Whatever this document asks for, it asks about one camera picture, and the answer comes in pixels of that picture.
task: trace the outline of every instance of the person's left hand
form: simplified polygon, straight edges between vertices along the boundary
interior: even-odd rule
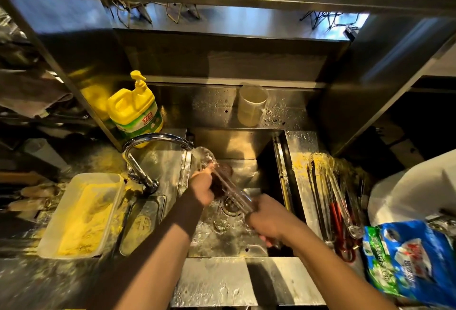
[[[192,190],[198,201],[207,207],[214,200],[214,193],[210,190],[212,175],[210,167],[202,171],[196,171],[188,182],[188,188]]]

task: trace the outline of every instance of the person's right arm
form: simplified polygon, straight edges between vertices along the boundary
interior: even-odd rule
[[[312,230],[268,195],[247,218],[261,236],[282,241],[302,261],[331,310],[397,310],[378,290],[342,261]]]

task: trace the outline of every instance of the forearm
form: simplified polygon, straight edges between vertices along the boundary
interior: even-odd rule
[[[305,265],[331,310],[397,310],[379,291],[361,279],[302,222],[284,237]]]
[[[88,309],[166,309],[202,209],[187,189],[153,234],[105,279]]]

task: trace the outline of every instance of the hand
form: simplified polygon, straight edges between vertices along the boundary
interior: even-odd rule
[[[211,169],[208,167],[202,171],[196,171],[188,182],[188,188],[192,190],[196,199],[207,207],[214,200],[214,193],[209,189],[212,184]]]
[[[301,222],[275,199],[262,194],[255,199],[258,210],[246,217],[247,224],[258,232],[266,246],[271,247],[274,240],[284,241],[284,233],[291,225]]]

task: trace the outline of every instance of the blue plastic bag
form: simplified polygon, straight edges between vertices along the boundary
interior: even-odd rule
[[[368,273],[377,289],[456,308],[455,254],[443,233],[422,221],[385,223],[364,231]]]

